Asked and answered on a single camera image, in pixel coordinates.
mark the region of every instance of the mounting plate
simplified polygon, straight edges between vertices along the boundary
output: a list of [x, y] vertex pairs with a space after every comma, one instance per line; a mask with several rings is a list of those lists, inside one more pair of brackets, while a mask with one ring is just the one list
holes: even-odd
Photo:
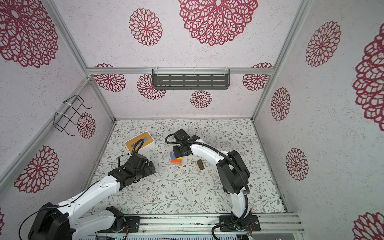
[[[124, 217], [126, 223], [129, 225], [129, 231], [128, 232], [137, 232], [139, 230], [140, 226], [140, 217]], [[105, 229], [98, 231], [99, 233], [113, 233], [110, 229]], [[127, 228], [124, 226], [124, 228], [121, 230], [121, 232], [127, 232]]]
[[[224, 223], [228, 223], [228, 222], [232, 222], [232, 219], [231, 219], [231, 216], [228, 216], [228, 215], [223, 215], [223, 216], [219, 216], [219, 223], [221, 224], [222, 222]], [[260, 223], [259, 223], [259, 219], [256, 215], [252, 215], [251, 216], [251, 223], [253, 223], [253, 225], [255, 226], [255, 229], [253, 229], [253, 226], [251, 224], [248, 224], [247, 228], [244, 230], [244, 232], [250, 232], [251, 231], [251, 226], [252, 226], [252, 231], [253, 232], [259, 232], [261, 230], [260, 228]], [[233, 232], [233, 231], [237, 231], [235, 229], [235, 226], [226, 226], [226, 227], [220, 227], [220, 231], [222, 232]]]

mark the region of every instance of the red wire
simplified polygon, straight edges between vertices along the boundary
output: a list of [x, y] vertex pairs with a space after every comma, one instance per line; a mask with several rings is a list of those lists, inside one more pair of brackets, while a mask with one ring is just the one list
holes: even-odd
[[255, 225], [253, 225], [253, 230], [252, 230], [252, 226], [251, 226], [251, 224], [253, 225], [253, 223], [249, 223], [249, 226], [251, 227], [251, 234], [252, 234], [252, 232], [255, 230]]
[[127, 233], [125, 234], [125, 239], [127, 239], [128, 231], [129, 231], [129, 229], [131, 228], [131, 227], [129, 226], [129, 224], [126, 224], [126, 226], [127, 226]]

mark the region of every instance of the black cable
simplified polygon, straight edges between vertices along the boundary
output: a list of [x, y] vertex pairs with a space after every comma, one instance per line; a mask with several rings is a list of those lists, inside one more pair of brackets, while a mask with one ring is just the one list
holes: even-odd
[[224, 153], [220, 152], [219, 150], [217, 150], [216, 148], [212, 147], [212, 146], [209, 146], [208, 144], [205, 144], [205, 143], [202, 143], [202, 142], [195, 142], [195, 141], [177, 141], [177, 142], [168, 142], [168, 138], [170, 136], [173, 136], [174, 134], [169, 134], [168, 136], [166, 136], [165, 138], [165, 142], [167, 144], [181, 144], [181, 143], [188, 143], [188, 144], [197, 144], [197, 145], [201, 145], [201, 146], [204, 146], [204, 147], [207, 147], [213, 151], [215, 151], [216, 153], [218, 153], [220, 156], [224, 157], [232, 166], [233, 168], [235, 169], [236, 173], [239, 175], [240, 179], [241, 179], [241, 182], [243, 183], [244, 187], [245, 187], [245, 190], [247, 191], [247, 193], [249, 193], [249, 187], [247, 185], [247, 183], [245, 182], [245, 179], [243, 177], [243, 175], [241, 174], [241, 171], [240, 169], [237, 167], [237, 165], [233, 162], [233, 160], [228, 157], [227, 155], [225, 155]]
[[140, 148], [143, 146], [143, 144], [144, 144], [144, 139], [140, 139], [140, 140], [138, 140], [138, 141], [135, 143], [135, 145], [133, 146], [132, 153], [137, 153], [137, 152], [139, 152], [139, 150], [140, 150]]
[[[124, 168], [124, 167], [127, 165], [127, 163], [129, 162], [129, 160], [131, 159], [132, 155], [133, 155], [133, 154], [136, 154], [136, 153], [140, 150], [140, 148], [143, 146], [143, 144], [144, 144], [144, 139], [140, 139], [140, 140], [138, 140], [138, 141], [133, 145], [132, 153], [124, 154], [124, 155], [120, 155], [120, 156], [118, 157], [118, 167], [120, 167], [120, 168]], [[120, 165], [120, 158], [121, 158], [122, 156], [128, 156], [128, 155], [131, 155], [131, 156], [128, 158], [128, 160], [127, 160], [123, 165]]]
[[239, 222], [240, 220], [242, 220], [242, 219], [245, 217], [245, 215], [247, 214], [247, 211], [248, 211], [248, 197], [247, 197], [246, 194], [244, 194], [244, 198], [245, 198], [245, 210], [244, 210], [243, 214], [242, 214], [238, 219], [236, 219], [236, 220], [234, 220], [234, 221], [232, 221], [232, 222], [229, 222], [229, 223], [216, 225], [216, 226], [214, 226], [214, 227], [211, 229], [212, 236], [213, 236], [216, 240], [220, 240], [220, 239], [215, 235], [214, 230], [215, 230], [216, 228], [219, 228], [219, 227], [225, 227], [225, 226], [229, 226], [229, 225], [233, 225], [233, 224]]
[[36, 213], [40, 212], [40, 211], [43, 211], [45, 209], [56, 209], [56, 208], [59, 208], [59, 207], [65, 207], [65, 206], [68, 206], [68, 204], [65, 204], [63, 206], [57, 206], [57, 207], [45, 207], [43, 209], [40, 209], [38, 211], [35, 211], [34, 213], [32, 213], [31, 215], [29, 215], [26, 219], [24, 219], [24, 221], [20, 224], [20, 227], [19, 227], [19, 239], [20, 240], [23, 240], [22, 237], [21, 237], [21, 230], [22, 230], [22, 226], [23, 224], [25, 223], [25, 221], [28, 220], [28, 218], [32, 217], [33, 215], [35, 215]]
[[76, 200], [78, 200], [86, 191], [88, 191], [88, 189], [90, 189], [93, 185], [95, 185], [96, 183], [98, 183], [100, 181], [97, 181], [97, 182], [94, 182], [92, 185], [90, 185], [82, 194], [80, 194], [80, 196], [78, 196], [75, 200], [73, 200], [71, 203], [74, 203]]
[[121, 158], [122, 156], [128, 156], [128, 155], [130, 155], [130, 154], [124, 154], [124, 155], [120, 155], [120, 156], [118, 157], [118, 166], [119, 166], [119, 167], [121, 167], [121, 166], [120, 166], [120, 158]]

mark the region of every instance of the wooden block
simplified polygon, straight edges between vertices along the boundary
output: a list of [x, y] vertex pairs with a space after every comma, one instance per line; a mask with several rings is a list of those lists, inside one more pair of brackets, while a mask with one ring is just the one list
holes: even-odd
[[173, 163], [176, 163], [176, 164], [181, 164], [181, 159], [171, 159], [170, 162], [173, 164]]
[[203, 161], [201, 161], [201, 160], [197, 160], [197, 165], [199, 166], [200, 170], [203, 170], [203, 169], [204, 169]]

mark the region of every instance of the orange block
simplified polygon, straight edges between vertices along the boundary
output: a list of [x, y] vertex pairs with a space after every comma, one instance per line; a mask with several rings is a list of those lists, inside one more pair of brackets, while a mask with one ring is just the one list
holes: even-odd
[[181, 159], [171, 159], [170, 162], [172, 164], [181, 164]]

